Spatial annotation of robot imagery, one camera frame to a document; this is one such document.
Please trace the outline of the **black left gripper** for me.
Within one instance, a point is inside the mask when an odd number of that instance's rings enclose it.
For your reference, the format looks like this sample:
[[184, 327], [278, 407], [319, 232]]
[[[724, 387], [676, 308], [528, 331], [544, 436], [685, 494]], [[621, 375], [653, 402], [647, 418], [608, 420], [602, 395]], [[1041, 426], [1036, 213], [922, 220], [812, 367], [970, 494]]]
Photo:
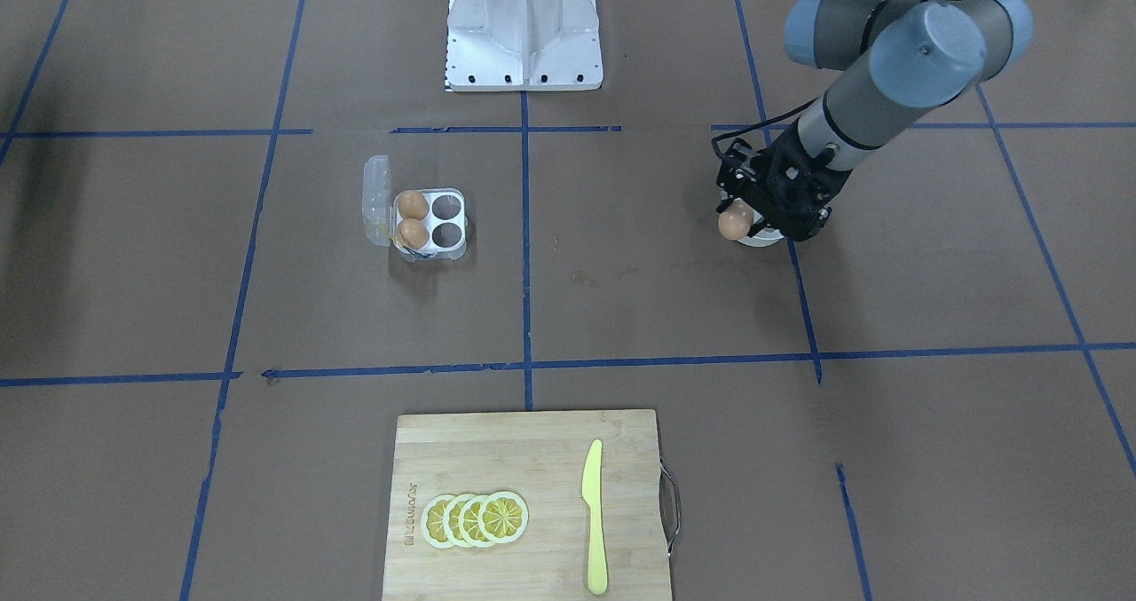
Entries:
[[852, 173], [833, 169], [832, 160], [832, 149], [811, 156], [796, 130], [782, 132], [747, 162], [758, 192], [755, 211], [791, 241], [815, 237], [829, 220], [829, 204]]

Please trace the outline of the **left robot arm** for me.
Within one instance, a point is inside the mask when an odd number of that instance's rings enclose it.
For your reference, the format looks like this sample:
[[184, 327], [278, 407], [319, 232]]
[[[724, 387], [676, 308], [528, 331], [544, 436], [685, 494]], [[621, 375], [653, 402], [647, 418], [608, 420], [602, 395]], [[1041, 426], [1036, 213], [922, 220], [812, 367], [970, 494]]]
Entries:
[[1034, 27], [1022, 0], [799, 0], [785, 20], [786, 55], [840, 75], [770, 145], [730, 143], [719, 184], [753, 212], [745, 237], [816, 236], [861, 162], [1002, 75]]

